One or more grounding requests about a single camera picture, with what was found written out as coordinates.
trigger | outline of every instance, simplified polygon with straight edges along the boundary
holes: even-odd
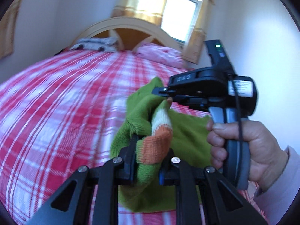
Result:
[[[211,114],[211,118],[214,123],[224,124],[224,111],[221,107],[211,106],[208,107],[208,110]]]

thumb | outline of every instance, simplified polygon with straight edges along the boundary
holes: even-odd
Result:
[[[167,98],[167,102],[168,102],[170,105],[172,105],[173,98],[172,98],[172,97],[168,97],[168,98]]]
[[[239,139],[239,125],[237,122],[230,124],[216,123],[212,127],[213,131],[220,137],[228,140]],[[242,121],[243,139],[246,142],[253,141],[259,137],[265,126],[261,122]]]

metal screw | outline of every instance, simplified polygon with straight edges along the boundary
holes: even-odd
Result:
[[[178,164],[180,161],[181,161],[181,160],[180,160],[179,157],[173,157],[173,158],[171,159],[171,162],[174,163],[174,164]]]
[[[122,162],[122,161],[123,161],[123,159],[122,159],[121,157],[115,157],[115,158],[112,160],[113,163],[120,163],[120,162]]]
[[[214,173],[216,171],[216,169],[213,166],[208,166],[205,170],[208,173]]]
[[[81,166],[81,167],[78,168],[78,172],[80,172],[80,173],[84,173],[84,172],[86,172],[87,170],[88,170],[88,167],[87,167],[87,166]]]

pink pillow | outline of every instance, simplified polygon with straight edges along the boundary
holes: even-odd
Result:
[[[175,68],[185,67],[185,62],[181,58],[180,51],[154,43],[147,43],[140,46],[136,51],[136,55]]]

white wall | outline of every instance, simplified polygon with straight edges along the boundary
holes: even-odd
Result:
[[[211,9],[209,18],[209,26],[207,29],[206,40],[221,41],[224,38],[225,21],[227,18],[227,12],[229,10],[229,0],[215,0]],[[210,57],[206,53],[206,47],[203,46],[201,57],[198,64],[189,63],[191,68],[202,68],[211,66]]]
[[[109,18],[116,0],[22,0],[14,53],[0,60],[0,83],[53,56],[87,27]]]
[[[14,53],[0,60],[0,83],[54,54],[53,33],[60,0],[22,0],[16,23]]]
[[[300,32],[280,0],[230,0],[223,43],[259,91],[253,120],[300,153]]]
[[[117,0],[61,0],[57,12],[54,49],[60,51],[86,28],[111,16]]]

